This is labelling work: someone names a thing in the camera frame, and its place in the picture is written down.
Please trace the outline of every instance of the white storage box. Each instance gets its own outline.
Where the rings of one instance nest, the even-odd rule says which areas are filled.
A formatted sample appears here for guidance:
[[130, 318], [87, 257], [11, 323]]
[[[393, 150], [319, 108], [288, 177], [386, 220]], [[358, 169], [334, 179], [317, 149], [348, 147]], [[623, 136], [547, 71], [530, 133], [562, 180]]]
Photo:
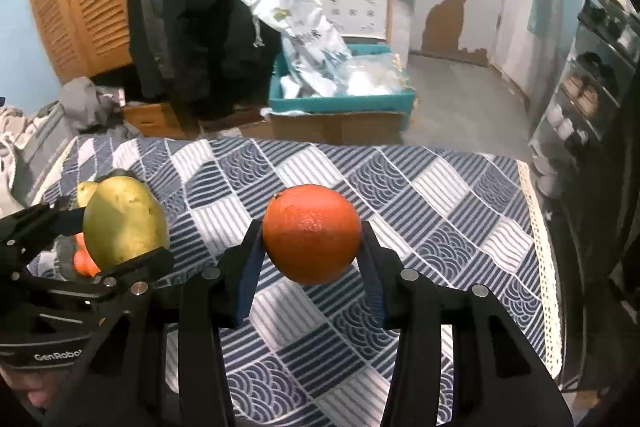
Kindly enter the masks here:
[[386, 39], [388, 0], [320, 0], [324, 15], [343, 37]]

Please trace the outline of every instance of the yellow fruit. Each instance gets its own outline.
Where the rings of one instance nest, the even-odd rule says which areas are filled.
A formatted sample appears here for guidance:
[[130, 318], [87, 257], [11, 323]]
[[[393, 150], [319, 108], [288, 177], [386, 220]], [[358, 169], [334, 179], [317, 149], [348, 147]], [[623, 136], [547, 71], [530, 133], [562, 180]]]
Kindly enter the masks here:
[[78, 207], [84, 208], [87, 203], [89, 203], [89, 200], [91, 199], [91, 196], [94, 195], [96, 188], [98, 188], [98, 184], [96, 182], [82, 182], [78, 185], [78, 188], [76, 188]]
[[84, 210], [84, 243], [101, 270], [169, 248], [162, 207], [146, 185], [126, 176], [100, 183]]

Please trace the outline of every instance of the small orange fruit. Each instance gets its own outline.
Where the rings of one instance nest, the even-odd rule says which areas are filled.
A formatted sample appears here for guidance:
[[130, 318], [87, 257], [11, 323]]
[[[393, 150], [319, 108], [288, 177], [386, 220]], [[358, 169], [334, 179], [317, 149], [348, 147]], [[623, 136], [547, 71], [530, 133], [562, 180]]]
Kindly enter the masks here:
[[276, 194], [262, 221], [262, 240], [273, 264], [299, 284], [340, 277], [360, 248], [362, 225], [353, 205], [320, 185]]

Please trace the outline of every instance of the metal bolt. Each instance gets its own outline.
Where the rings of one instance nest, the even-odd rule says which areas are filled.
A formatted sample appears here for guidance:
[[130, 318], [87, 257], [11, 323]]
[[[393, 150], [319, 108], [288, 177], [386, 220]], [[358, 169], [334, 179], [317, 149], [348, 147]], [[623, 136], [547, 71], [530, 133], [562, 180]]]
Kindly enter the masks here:
[[474, 284], [471, 286], [471, 291], [476, 297], [486, 297], [489, 295], [489, 290], [483, 284]]
[[400, 272], [400, 277], [402, 277], [405, 281], [417, 281], [419, 274], [416, 270], [405, 268]]
[[149, 285], [144, 281], [134, 282], [131, 286], [131, 293], [133, 295], [142, 295], [149, 289]]
[[220, 277], [220, 268], [216, 268], [215, 266], [207, 266], [204, 270], [202, 270], [202, 276], [207, 281], [212, 281], [213, 279], [217, 279]]

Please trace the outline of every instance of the concrete floor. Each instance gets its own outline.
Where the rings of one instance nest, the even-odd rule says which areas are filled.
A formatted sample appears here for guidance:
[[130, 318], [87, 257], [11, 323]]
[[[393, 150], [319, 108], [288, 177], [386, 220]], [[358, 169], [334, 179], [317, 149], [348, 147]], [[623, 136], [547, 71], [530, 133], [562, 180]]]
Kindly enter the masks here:
[[494, 68], [409, 55], [406, 69], [420, 100], [406, 144], [530, 160], [524, 104]]

